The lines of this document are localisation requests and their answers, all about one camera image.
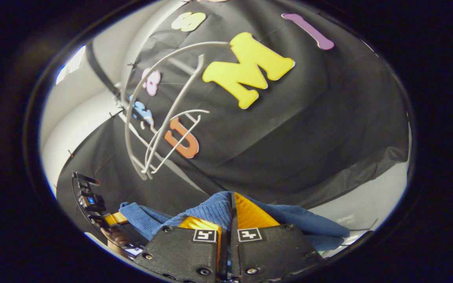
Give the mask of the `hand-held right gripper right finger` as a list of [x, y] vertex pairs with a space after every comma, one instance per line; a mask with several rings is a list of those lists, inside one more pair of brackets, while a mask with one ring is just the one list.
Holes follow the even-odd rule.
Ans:
[[237, 193], [231, 199], [230, 274], [236, 281], [284, 281], [324, 262], [295, 224], [279, 224]]

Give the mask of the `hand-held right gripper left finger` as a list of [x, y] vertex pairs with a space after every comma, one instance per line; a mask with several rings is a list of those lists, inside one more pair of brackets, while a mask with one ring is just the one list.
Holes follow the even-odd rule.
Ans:
[[227, 278], [228, 253], [221, 226], [188, 216], [178, 226], [166, 224], [134, 262], [181, 283], [218, 283]]

